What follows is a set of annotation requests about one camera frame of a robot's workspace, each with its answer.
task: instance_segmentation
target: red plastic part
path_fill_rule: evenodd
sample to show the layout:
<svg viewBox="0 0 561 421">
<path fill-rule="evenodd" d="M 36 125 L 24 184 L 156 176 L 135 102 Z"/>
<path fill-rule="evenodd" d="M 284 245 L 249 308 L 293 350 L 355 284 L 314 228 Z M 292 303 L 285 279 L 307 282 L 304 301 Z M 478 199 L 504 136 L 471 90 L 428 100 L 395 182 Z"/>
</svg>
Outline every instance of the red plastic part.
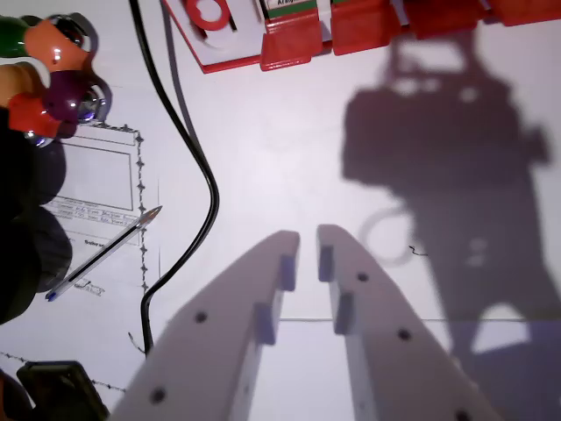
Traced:
<svg viewBox="0 0 561 421">
<path fill-rule="evenodd" d="M 505 26 L 531 24 L 561 18 L 559 0 L 488 0 Z"/>
<path fill-rule="evenodd" d="M 34 132 L 47 138 L 56 138 L 60 121 L 46 112 L 41 98 L 24 92 L 14 96 L 8 103 L 8 126 L 19 132 Z"/>
<path fill-rule="evenodd" d="M 403 6 L 418 39 L 473 30 L 486 15 L 479 0 L 404 0 Z"/>
<path fill-rule="evenodd" d="M 387 46 L 400 32 L 400 21 L 389 0 L 349 0 L 331 5 L 335 55 Z"/>
<path fill-rule="evenodd" d="M 208 20 L 204 20 L 202 18 L 201 11 L 199 11 L 199 8 L 196 7 L 199 0 L 186 0 L 185 2 L 185 9 L 187 10 L 189 18 L 195 23 L 195 25 L 205 31 L 218 31 L 227 26 L 228 22 L 230 22 L 230 9 L 228 8 L 226 0 L 214 1 L 217 2 L 218 6 L 220 6 L 220 18 L 213 22 L 209 22 Z"/>
<path fill-rule="evenodd" d="M 261 70 L 308 63 L 323 50 L 317 9 L 273 18 L 266 23 L 261 46 Z"/>
</svg>

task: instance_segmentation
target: small wire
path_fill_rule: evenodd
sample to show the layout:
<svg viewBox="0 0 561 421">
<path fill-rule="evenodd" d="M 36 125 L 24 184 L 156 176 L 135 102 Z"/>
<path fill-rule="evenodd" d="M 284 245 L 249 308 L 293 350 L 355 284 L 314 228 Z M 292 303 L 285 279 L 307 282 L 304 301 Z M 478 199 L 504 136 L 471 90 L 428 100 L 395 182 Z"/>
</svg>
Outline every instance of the small wire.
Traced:
<svg viewBox="0 0 561 421">
<path fill-rule="evenodd" d="M 148 46 L 148 40 L 146 38 L 146 32 L 144 24 L 142 22 L 142 14 L 140 13 L 138 0 L 129 0 L 129 4 L 131 6 L 132 20 L 134 21 L 134 27 L 136 29 L 140 51 L 142 52 L 142 56 L 144 57 L 146 69 L 148 70 L 148 74 L 152 79 L 154 88 L 156 89 L 156 92 L 158 93 L 160 101 L 164 105 L 167 114 L 174 122 L 175 128 L 181 135 L 183 142 L 185 143 L 188 150 L 193 155 L 195 162 L 201 169 L 201 172 L 204 175 L 207 184 L 209 185 L 210 192 L 209 212 L 207 213 L 207 216 L 202 223 L 201 229 L 193 239 L 193 242 L 191 242 L 185 253 L 179 258 L 179 260 L 177 260 L 175 264 L 156 283 L 154 283 L 154 285 L 149 290 L 147 290 L 147 292 L 142 297 L 142 301 L 140 302 L 140 319 L 142 323 L 142 334 L 144 338 L 144 351 L 147 356 L 153 347 L 153 337 L 152 329 L 150 328 L 149 315 L 150 302 L 152 300 L 152 297 L 161 287 L 166 285 L 166 283 L 177 273 L 177 271 L 179 271 L 179 269 L 181 269 L 181 267 L 185 264 L 189 257 L 193 255 L 196 249 L 199 248 L 206 236 L 209 234 L 210 228 L 212 228 L 212 225 L 217 218 L 220 196 L 218 193 L 217 181 L 212 174 L 212 170 L 210 169 L 210 165 L 207 162 L 202 149 L 197 146 L 189 136 L 187 129 L 175 112 L 175 109 L 169 101 L 166 91 L 161 84 L 160 77 L 158 76 L 158 72 L 153 62 L 152 54 L 150 53 L 150 47 Z"/>
</svg>

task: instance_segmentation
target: black object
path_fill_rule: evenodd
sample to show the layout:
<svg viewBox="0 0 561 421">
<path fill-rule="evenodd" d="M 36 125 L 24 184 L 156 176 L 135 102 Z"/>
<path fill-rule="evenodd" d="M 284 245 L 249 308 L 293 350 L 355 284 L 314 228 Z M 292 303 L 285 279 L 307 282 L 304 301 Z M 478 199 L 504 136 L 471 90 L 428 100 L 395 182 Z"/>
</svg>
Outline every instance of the black object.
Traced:
<svg viewBox="0 0 561 421">
<path fill-rule="evenodd" d="M 102 421 L 109 416 L 77 361 L 27 362 L 18 370 L 18 379 L 35 402 L 35 419 Z"/>
<path fill-rule="evenodd" d="M 23 313 L 37 291 L 41 266 L 26 223 L 34 209 L 33 147 L 20 132 L 8 129 L 8 112 L 0 110 L 0 324 Z"/>
<path fill-rule="evenodd" d="M 212 228 L 212 225 L 214 224 L 214 221 L 217 218 L 220 195 L 218 193 L 217 181 L 215 180 L 214 175 L 212 174 L 212 170 L 210 169 L 209 163 L 207 162 L 201 147 L 197 143 L 195 143 L 194 140 L 189 136 L 187 129 L 185 128 L 185 126 L 181 122 L 181 119 L 178 117 L 177 113 L 175 112 L 174 107 L 169 101 L 166 91 L 164 90 L 164 87 L 161 84 L 160 77 L 158 76 L 158 71 L 154 66 L 152 54 L 150 53 L 148 40 L 146 39 L 146 33 L 144 29 L 144 24 L 142 23 L 142 15 L 140 13 L 140 8 L 138 6 L 138 0 L 129 0 L 129 4 L 131 5 L 132 20 L 134 21 L 134 27 L 137 32 L 140 51 L 142 52 L 142 56 L 144 57 L 148 74 L 152 79 L 152 83 L 154 85 L 154 88 L 156 89 L 156 92 L 158 92 L 160 101 L 166 108 L 167 114 L 174 122 L 175 128 L 181 135 L 183 142 L 185 143 L 188 150 L 193 155 L 195 162 L 201 169 L 202 175 L 204 176 L 204 179 L 209 185 L 209 193 L 210 193 L 209 212 L 207 213 L 207 216 L 204 219 L 204 222 L 202 223 L 201 229 L 196 234 L 195 238 L 193 239 L 193 241 L 191 242 L 185 253 L 156 283 L 154 283 L 154 285 L 149 290 L 147 290 L 147 292 L 142 297 L 142 301 L 140 302 L 140 317 L 142 321 L 144 349 L 145 349 L 145 354 L 148 355 L 148 353 L 153 347 L 152 330 L 150 328 L 150 318 L 148 316 L 150 301 L 152 300 L 152 297 L 156 293 L 156 291 L 158 291 L 161 287 L 163 287 L 177 273 L 177 271 L 181 269 L 181 267 L 191 257 L 191 255 L 193 255 L 196 249 L 199 248 L 199 246 L 202 244 L 204 239 L 206 239 L 207 235 L 210 232 L 210 228 Z"/>
</svg>

